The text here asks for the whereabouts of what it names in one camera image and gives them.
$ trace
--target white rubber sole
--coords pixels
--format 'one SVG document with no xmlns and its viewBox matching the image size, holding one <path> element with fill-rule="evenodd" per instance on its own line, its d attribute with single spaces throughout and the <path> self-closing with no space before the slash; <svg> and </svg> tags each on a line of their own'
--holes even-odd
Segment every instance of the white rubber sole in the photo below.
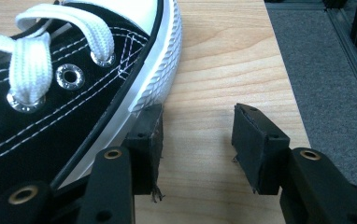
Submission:
<svg viewBox="0 0 357 224">
<path fill-rule="evenodd" d="M 164 0 L 160 27 L 156 41 L 120 107 L 61 187 L 87 175 L 100 150 L 120 146 L 142 108 L 162 103 L 167 97 L 181 53 L 181 17 L 176 0 Z"/>
</svg>

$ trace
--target wood grain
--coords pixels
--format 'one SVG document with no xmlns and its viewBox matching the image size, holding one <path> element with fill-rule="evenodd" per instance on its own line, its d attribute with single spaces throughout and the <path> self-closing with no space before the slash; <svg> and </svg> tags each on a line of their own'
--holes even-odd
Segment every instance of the wood grain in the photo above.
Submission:
<svg viewBox="0 0 357 224">
<path fill-rule="evenodd" d="M 0 33 L 45 0 L 0 1 Z M 136 196 L 136 223 L 284 223 L 278 196 L 254 195 L 231 159 L 236 103 L 309 143 L 262 0 L 179 0 L 183 48 L 164 107 L 161 203 Z"/>
</svg>

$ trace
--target black canvas sneaker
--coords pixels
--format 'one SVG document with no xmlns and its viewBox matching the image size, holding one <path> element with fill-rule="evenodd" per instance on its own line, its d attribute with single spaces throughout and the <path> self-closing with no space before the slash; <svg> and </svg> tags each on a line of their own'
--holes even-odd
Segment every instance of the black canvas sneaker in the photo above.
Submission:
<svg viewBox="0 0 357 224">
<path fill-rule="evenodd" d="M 56 1 L 16 24 L 21 34 L 0 35 L 0 194 L 86 175 L 164 101 L 181 49 L 176 0 Z"/>
</svg>

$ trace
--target gray carpet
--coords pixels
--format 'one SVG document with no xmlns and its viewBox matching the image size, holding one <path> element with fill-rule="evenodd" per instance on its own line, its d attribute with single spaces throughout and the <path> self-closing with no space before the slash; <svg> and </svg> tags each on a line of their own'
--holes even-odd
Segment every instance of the gray carpet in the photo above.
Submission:
<svg viewBox="0 0 357 224">
<path fill-rule="evenodd" d="M 323 10 L 268 13 L 312 148 L 357 185 L 357 80 L 332 23 Z"/>
</svg>

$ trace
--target shoe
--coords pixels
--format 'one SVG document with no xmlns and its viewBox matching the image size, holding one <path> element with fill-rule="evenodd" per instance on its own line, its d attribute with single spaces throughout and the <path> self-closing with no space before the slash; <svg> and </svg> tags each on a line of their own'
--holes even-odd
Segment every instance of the shoe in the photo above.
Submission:
<svg viewBox="0 0 357 224">
<path fill-rule="evenodd" d="M 0 35 L 0 195 L 86 175 L 164 101 L 181 52 L 176 0 L 56 1 L 16 23 L 21 34 Z"/>
</svg>

